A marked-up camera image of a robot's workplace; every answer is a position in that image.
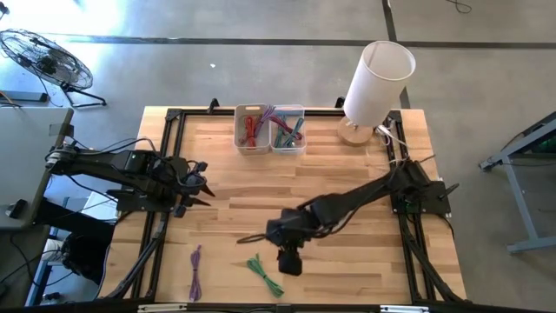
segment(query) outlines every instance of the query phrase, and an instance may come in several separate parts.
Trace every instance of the cylindrical lamp shade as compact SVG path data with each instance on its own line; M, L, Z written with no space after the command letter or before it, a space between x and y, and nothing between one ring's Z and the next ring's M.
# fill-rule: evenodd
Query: cylindrical lamp shade
M382 124L414 71L415 58L408 49L389 41L369 44L347 92L346 117L360 126Z

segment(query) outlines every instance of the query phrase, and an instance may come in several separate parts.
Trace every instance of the gray floor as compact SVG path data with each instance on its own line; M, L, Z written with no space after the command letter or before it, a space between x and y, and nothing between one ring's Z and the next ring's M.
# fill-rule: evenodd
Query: gray floor
M1 28L136 37L387 38L380 0L4 1ZM442 0L391 0L398 38L413 41L555 42L551 0L465 0L467 15ZM133 137L146 105L238 103L333 106L345 95L362 48L60 43L93 71L90 90L106 109L75 114L76 135L102 147ZM556 50L412 49L412 108L424 109L442 177L460 183L453 225L468 297L477 303L556 308L556 250L509 256L526 238L499 170L477 163L556 108ZM3 89L41 90L31 74L0 58ZM56 87L50 86L55 93ZM54 102L67 105L54 95ZM97 188L106 187L87 177ZM57 178L51 196L87 196ZM556 214L544 213L544 225Z

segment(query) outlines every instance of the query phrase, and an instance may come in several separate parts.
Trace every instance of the wooden tabletop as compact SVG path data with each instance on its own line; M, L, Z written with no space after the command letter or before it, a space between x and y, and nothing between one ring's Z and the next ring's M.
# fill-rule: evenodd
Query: wooden tabletop
M145 108L139 137L160 146L167 107ZM422 110L402 110L412 159L433 154ZM339 234L301 249L303 274L278 271L277 248L268 242L238 245L243 236L264 231L280 209L330 192L351 190L388 172L385 147L348 147L336 136L339 117L307 117L308 146L302 156L243 156L232 143L233 117L187 117L181 157L208 163L205 173L215 198L212 207L194 206L171 218L164 245L157 302L187 302L191 252L202 244L199 275L205 303L409 303L400 228L389 197L362 207ZM174 132L168 151L173 150ZM147 145L137 148L147 149ZM434 159L423 163L436 178ZM111 292L136 260L146 214L136 212L116 226L100 296ZM445 221L423 216L429 258L453 291L465 297L452 235ZM247 268L259 253L262 266L285 294L272 297L263 280ZM150 276L143 277L145 290ZM422 272L416 269L421 294Z

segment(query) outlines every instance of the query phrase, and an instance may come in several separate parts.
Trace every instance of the purple wire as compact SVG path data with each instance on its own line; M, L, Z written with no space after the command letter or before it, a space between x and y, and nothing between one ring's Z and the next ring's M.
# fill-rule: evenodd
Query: purple wire
M259 131L261 130L261 126L270 118L270 116L272 115L272 113L274 113L274 111L275 111L274 105L270 105L266 110L264 110L264 113L262 113L262 117L259 119L257 125L255 126L255 137L259 136Z
M193 265L193 281L189 290L189 301L195 302L201 299L201 283L199 282L199 262L201 261L201 245L191 253L191 265Z

